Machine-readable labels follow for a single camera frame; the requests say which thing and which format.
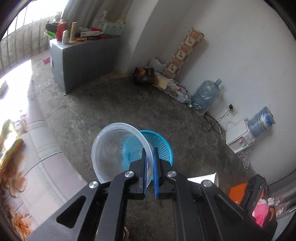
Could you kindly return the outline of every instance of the blue water jug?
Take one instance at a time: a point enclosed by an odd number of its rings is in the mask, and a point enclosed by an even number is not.
[[[194,110],[199,115],[204,115],[214,101],[221,95],[221,90],[219,89],[219,84],[221,83],[222,80],[220,79],[216,82],[206,80],[197,88],[191,97],[191,102]]]

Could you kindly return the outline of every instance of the silver bolt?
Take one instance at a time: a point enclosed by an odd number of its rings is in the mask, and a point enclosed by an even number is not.
[[[132,177],[132,176],[134,175],[134,172],[133,172],[133,171],[126,171],[126,172],[124,173],[124,175],[125,175],[126,177]]]
[[[212,182],[210,180],[203,180],[202,184],[207,188],[212,186]]]
[[[90,188],[96,188],[98,185],[99,185],[99,184],[98,184],[98,182],[96,182],[96,181],[92,181],[92,182],[89,183],[89,187],[90,187]]]
[[[177,175],[177,173],[175,171],[168,171],[167,175],[169,177],[175,177]]]

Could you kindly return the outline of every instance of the gray cabinet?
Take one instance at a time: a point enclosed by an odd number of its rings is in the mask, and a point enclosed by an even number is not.
[[[118,55],[119,37],[63,45],[50,40],[54,80],[65,92],[112,71]]]

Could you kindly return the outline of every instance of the red bottle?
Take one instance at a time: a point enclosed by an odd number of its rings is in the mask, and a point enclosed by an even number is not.
[[[57,26],[57,41],[62,41],[63,32],[67,30],[67,19],[61,19]]]

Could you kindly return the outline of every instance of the concrete floor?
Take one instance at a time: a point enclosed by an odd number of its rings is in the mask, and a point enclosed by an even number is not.
[[[186,105],[153,86],[134,85],[118,73],[102,76],[63,95],[52,78],[47,51],[32,59],[33,80],[44,118],[61,149],[86,181],[96,179],[91,147],[99,131],[113,122],[161,134],[172,147],[173,169],[186,177],[218,172],[219,187],[246,182],[254,173],[219,134],[205,133]],[[144,201],[129,201],[126,226],[130,241],[175,240],[172,202],[154,199],[151,186]]]

